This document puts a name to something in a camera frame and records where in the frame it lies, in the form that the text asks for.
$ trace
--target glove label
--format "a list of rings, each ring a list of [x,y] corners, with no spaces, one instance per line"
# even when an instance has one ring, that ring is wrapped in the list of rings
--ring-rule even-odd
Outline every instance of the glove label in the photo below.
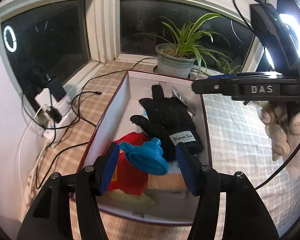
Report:
[[[172,135],[170,135],[170,139],[174,145],[177,145],[179,142],[186,143],[186,142],[195,142],[196,141],[192,132],[190,132],[190,131],[184,131],[184,132],[178,132],[178,133],[172,134]]]

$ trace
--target gloved hand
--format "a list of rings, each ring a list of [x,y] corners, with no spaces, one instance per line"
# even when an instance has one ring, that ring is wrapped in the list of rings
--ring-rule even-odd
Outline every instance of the gloved hand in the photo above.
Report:
[[[178,142],[184,142],[190,154],[202,152],[203,144],[186,107],[175,97],[165,98],[160,85],[153,85],[151,90],[152,98],[139,100],[148,119],[133,115],[131,122],[140,126],[151,139],[160,139],[163,158],[167,161],[176,160]]]
[[[286,161],[300,142],[300,112],[288,122],[285,103],[263,106],[259,118],[266,125],[266,133],[272,141],[272,160],[282,157]],[[291,179],[300,175],[300,150],[287,165]]]

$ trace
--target blue funnel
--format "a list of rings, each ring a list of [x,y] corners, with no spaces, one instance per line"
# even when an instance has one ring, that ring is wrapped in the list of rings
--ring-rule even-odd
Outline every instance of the blue funnel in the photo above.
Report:
[[[163,150],[161,141],[153,138],[144,142],[142,146],[132,146],[130,143],[121,142],[120,149],[124,151],[126,159],[139,170],[152,175],[162,176],[168,173],[169,165],[162,158]]]

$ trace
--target soil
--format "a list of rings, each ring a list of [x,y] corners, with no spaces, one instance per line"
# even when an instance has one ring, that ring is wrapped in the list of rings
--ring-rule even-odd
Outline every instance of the soil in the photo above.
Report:
[[[175,53],[174,53],[174,50],[172,50],[172,49],[166,49],[166,50],[163,50],[162,53],[167,54],[167,55],[169,55],[169,56],[176,57],[176,56],[175,56]],[[183,56],[183,57],[181,57],[181,58],[191,58],[191,57],[189,57],[188,55],[185,55],[185,56]]]

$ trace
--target gray plant pot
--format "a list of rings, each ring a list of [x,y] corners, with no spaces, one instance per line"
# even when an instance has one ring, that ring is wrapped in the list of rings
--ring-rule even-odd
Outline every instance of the gray plant pot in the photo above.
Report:
[[[177,58],[161,53],[161,50],[170,48],[168,43],[159,44],[155,47],[158,53],[158,73],[187,78],[195,58]]]

